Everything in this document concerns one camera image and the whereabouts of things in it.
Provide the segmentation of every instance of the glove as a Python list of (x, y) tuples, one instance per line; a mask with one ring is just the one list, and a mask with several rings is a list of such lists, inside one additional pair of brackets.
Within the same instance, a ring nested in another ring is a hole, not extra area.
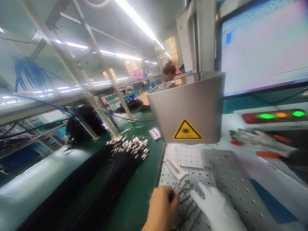
[(258, 130), (249, 132), (243, 129), (238, 129), (237, 132), (230, 131), (230, 135), (232, 136), (232, 139), (237, 142), (256, 148), (262, 148), (270, 152), (276, 152), (286, 158), (289, 158), (291, 152), (297, 150), (296, 148), (276, 141), (273, 137)]
[(205, 186), (202, 182), (199, 182), (199, 187), (203, 191), (205, 199), (202, 199), (194, 190), (190, 191), (190, 195), (208, 217), (212, 230), (247, 231), (237, 211), (223, 193), (216, 187)]

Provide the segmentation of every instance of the green workbench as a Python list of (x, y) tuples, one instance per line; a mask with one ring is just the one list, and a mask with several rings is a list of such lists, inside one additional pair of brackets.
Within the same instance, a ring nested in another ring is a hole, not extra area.
[[(131, 113), (133, 118), (138, 118), (138, 120), (154, 119), (151, 111), (139, 112), (139, 108), (137, 108), (131, 110)], [(121, 114), (121, 117), (127, 118), (127, 115)], [(150, 153), (123, 190), (118, 204), (115, 205), (115, 209), (106, 230), (140, 230), (146, 221), (150, 197), (160, 171), (159, 168), (161, 166), (161, 157), (164, 147), (162, 140), (159, 139), (155, 141), (149, 133), (149, 130), (156, 127), (156, 125), (156, 121), (130, 122), (127, 124), (126, 120), (120, 119), (115, 126), (119, 133), (129, 129), (123, 133), (123, 136), (127, 135), (128, 139), (131, 139), (133, 136), (144, 136), (144, 138), (148, 140), (147, 148), (150, 149)], [(110, 140), (109, 133), (104, 134), (96, 142), (83, 144), (80, 148), (88, 149), (89, 152), (94, 153), (108, 140)], [(102, 186), (109, 166), (110, 163), (103, 166), (96, 177), (89, 182), (88, 187), (83, 189), (78, 198), (70, 204), (69, 208), (59, 214), (57, 220), (54, 221), (54, 230), (58, 230), (63, 225), (67, 224), (67, 222), (89, 201), (97, 189)]]

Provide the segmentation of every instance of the ceiling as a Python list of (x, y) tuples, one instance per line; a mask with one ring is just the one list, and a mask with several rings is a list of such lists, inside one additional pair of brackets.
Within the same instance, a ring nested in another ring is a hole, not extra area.
[[(88, 1), (93, 4), (99, 4), (102, 2), (102, 0)], [(49, 16), (56, 2), (57, 0), (31, 0), (31, 3), (44, 21)], [(184, 7), (184, 1), (178, 0), (127, 0), (127, 2), (147, 23), (160, 41), (163, 39), (164, 34), (170, 27), (176, 26), (175, 16), (179, 9)], [(154, 46), (156, 45), (156, 42), (151, 40), (114, 0), (111, 0), (106, 7), (101, 9), (90, 8), (85, 5), (83, 0), (79, 0), (78, 3), (90, 26), (130, 45), (128, 46), (109, 38), (108, 36), (92, 31), (101, 49), (132, 56), (138, 55), (139, 57), (145, 57), (155, 52)], [(78, 19), (71, 4), (69, 4), (63, 13)], [(89, 46), (90, 41), (88, 35), (85, 33), (81, 25), (64, 17), (60, 17), (56, 26), (59, 29), (63, 40)], [(31, 41), (37, 30), (17, 0), (1, 1), (0, 27), (6, 29), (9, 33), (16, 35), (18, 38), (25, 38), (29, 41)], [(5, 52), (0, 55), (0, 61), (1, 59), (5, 59), (5, 56), (8, 54), (13, 56), (30, 56), (36, 45), (26, 43), (17, 44), (16, 42), (8, 43), (6, 41), (5, 45), (2, 44), (2, 46), (5, 47)], [(71, 47), (71, 50), (77, 57), (82, 56), (84, 52), (74, 47)], [(109, 63), (119, 63), (119, 59), (117, 58), (108, 57), (107, 59)], [(45, 68), (49, 68), (52, 72), (64, 75), (65, 78), (70, 78), (69, 75), (64, 73), (65, 69), (59, 63), (52, 48), (48, 46), (43, 50), (35, 62)], [(99, 74), (100, 61), (97, 59), (96, 55), (88, 55), (81, 64), (85, 70), (92, 70)], [(9, 76), (7, 73), (3, 74), (1, 69), (2, 68), (0, 68), (0, 75), (4, 76), (4, 78), (6, 78), (5, 76)], [(12, 67), (10, 76), (13, 75), (15, 74)]]

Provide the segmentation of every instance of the laser warning sign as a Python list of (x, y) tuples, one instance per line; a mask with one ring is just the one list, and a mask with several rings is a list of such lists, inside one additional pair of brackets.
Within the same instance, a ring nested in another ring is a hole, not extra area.
[(173, 136), (174, 140), (203, 140), (200, 133), (187, 121), (183, 119), (179, 128)]

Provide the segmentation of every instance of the workstation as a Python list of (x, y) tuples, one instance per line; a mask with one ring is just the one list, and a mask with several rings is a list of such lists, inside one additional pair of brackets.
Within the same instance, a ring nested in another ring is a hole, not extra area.
[(1, 230), (308, 229), (306, 1), (3, 4)]

